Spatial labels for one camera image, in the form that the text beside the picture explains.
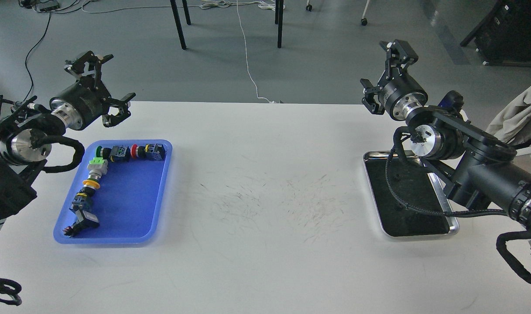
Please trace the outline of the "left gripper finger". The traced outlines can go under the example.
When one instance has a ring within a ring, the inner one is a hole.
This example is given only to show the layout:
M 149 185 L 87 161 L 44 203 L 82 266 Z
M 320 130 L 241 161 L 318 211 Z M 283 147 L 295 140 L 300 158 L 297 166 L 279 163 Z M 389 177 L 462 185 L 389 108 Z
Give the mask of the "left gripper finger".
M 92 77 L 96 82 L 102 79 L 102 65 L 113 59 L 114 55 L 95 55 L 92 51 L 84 52 L 75 60 L 65 61 L 65 71 L 79 80 L 82 77 Z
M 131 100 L 136 97 L 135 92 L 128 93 L 122 99 L 115 99 L 111 97 L 103 98 L 102 104 L 107 105 L 109 108 L 118 109 L 116 115 L 110 115 L 109 109 L 106 110 L 106 113 L 102 115 L 103 125 L 106 128 L 117 126 L 122 123 L 125 119 L 131 116 L 129 107 L 131 105 Z

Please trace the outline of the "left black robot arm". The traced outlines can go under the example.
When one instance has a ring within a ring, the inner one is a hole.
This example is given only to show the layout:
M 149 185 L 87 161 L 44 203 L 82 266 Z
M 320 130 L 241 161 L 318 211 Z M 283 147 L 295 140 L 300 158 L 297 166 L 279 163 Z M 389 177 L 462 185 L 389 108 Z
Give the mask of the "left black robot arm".
M 113 98 L 102 82 L 102 65 L 113 55 L 84 52 L 68 60 L 65 71 L 76 81 L 49 102 L 10 101 L 0 96 L 0 221 L 13 216 L 37 197 L 32 188 L 40 172 L 68 172 L 80 165 L 85 153 L 67 129 L 83 130 L 102 118 L 114 127 L 131 116 L 135 93 Z

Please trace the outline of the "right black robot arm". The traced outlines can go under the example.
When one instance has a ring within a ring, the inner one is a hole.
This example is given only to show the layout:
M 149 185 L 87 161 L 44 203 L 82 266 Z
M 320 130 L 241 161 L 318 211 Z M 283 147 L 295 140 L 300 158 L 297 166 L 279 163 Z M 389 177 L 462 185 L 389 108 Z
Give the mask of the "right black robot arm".
M 377 84 L 362 78 L 362 104 L 373 114 L 388 113 L 405 126 L 393 134 L 384 165 L 384 180 L 403 209 L 441 217 L 506 216 L 523 231 L 500 234 L 495 246 L 508 266 L 531 285 L 531 273 L 507 248 L 512 240 L 531 240 L 531 174 L 513 164 L 513 146 L 472 125 L 461 115 L 463 96 L 449 91 L 438 105 L 429 105 L 427 92 L 409 75 L 418 55 L 407 41 L 381 41 L 386 60 Z M 435 211 L 413 205 L 397 194 L 390 176 L 393 160 L 404 167 L 435 174 L 444 183 L 445 198 L 464 211 Z

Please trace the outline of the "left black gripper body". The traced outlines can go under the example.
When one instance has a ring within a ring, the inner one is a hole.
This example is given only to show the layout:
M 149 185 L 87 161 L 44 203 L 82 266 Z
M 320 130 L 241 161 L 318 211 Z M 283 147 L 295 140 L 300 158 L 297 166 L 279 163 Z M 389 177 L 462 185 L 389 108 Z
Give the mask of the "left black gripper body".
M 65 128 L 83 130 L 99 116 L 108 113 L 109 105 L 104 105 L 104 98 L 110 92 L 104 83 L 95 86 L 95 79 L 82 77 L 70 87 L 52 97 L 51 114 L 62 120 Z

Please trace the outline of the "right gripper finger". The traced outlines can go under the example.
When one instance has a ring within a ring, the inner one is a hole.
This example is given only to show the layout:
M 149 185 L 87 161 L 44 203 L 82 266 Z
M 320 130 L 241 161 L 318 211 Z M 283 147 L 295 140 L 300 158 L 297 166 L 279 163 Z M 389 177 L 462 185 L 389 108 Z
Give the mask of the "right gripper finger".
M 374 99 L 383 87 L 377 85 L 374 86 L 371 81 L 365 78 L 361 78 L 361 85 L 363 86 L 364 97 L 362 99 L 362 104 L 368 109 L 368 111 L 373 115 L 383 115 L 384 107 L 377 103 Z
M 380 41 L 380 46 L 386 52 L 384 72 L 381 76 L 383 80 L 392 80 L 407 74 L 408 67 L 418 61 L 418 54 L 407 41 Z

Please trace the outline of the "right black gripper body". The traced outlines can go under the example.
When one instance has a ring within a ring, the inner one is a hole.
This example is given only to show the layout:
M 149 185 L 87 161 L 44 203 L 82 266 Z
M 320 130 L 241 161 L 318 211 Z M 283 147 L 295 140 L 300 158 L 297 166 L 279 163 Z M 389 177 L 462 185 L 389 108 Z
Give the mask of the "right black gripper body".
M 390 80 L 378 93 L 378 101 L 395 121 L 406 119 L 407 105 L 417 102 L 424 106 L 427 100 L 427 92 L 408 73 Z

